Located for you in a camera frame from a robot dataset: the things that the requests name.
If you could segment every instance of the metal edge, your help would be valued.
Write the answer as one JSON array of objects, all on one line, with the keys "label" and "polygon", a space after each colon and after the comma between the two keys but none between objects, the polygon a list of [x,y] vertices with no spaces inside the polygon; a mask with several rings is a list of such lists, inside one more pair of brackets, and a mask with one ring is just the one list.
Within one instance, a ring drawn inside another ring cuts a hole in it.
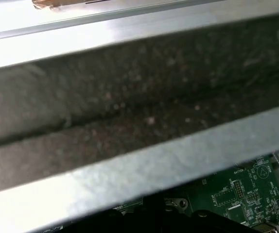
[{"label": "metal edge", "polygon": [[31,2],[9,1],[0,4],[0,15],[9,20],[0,21],[0,38],[76,26],[85,23],[140,15],[218,0],[111,0],[91,4],[79,3],[52,9],[36,10]]},{"label": "metal edge", "polygon": [[0,67],[277,13],[276,0],[226,0],[9,37],[0,39]]},{"label": "metal edge", "polygon": [[2,191],[0,233],[92,214],[276,149],[279,108]]}]

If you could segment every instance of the green circuit board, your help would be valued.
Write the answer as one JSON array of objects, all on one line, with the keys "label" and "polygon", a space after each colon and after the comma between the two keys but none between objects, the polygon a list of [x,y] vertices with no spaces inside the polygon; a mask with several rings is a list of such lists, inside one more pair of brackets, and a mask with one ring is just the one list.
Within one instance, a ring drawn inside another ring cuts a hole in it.
[{"label": "green circuit board", "polygon": [[[265,156],[217,172],[166,191],[164,198],[188,216],[196,210],[209,210],[249,227],[265,222],[279,225],[279,185],[269,159]],[[116,209],[132,212],[138,205],[141,199]]]}]

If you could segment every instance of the motherboard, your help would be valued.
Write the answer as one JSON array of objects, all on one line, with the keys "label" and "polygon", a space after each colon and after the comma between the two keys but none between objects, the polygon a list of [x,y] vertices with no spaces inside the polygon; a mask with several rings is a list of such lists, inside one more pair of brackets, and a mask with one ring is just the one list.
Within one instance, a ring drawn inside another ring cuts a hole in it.
[{"label": "motherboard", "polygon": [[[279,233],[279,185],[269,156],[203,177],[163,193],[165,203],[188,216],[209,210],[263,233]],[[132,212],[141,199],[118,206]]]}]

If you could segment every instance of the chip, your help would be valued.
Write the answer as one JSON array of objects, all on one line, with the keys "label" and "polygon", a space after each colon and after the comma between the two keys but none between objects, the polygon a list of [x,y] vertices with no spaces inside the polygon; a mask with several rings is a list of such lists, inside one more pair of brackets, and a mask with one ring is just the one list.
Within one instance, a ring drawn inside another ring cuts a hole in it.
[{"label": "chip", "polygon": [[228,217],[233,221],[239,222],[241,224],[246,222],[246,217],[241,205],[236,205],[227,209],[227,213]]}]

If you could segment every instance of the screw hole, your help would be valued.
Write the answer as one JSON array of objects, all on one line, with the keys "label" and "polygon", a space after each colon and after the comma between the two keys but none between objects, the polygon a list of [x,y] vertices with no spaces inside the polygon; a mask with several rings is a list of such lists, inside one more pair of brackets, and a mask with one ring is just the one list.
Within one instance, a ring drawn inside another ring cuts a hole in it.
[{"label": "screw hole", "polygon": [[179,206],[180,206],[181,208],[186,207],[186,202],[185,202],[184,200],[181,200],[181,201],[179,202]]}]

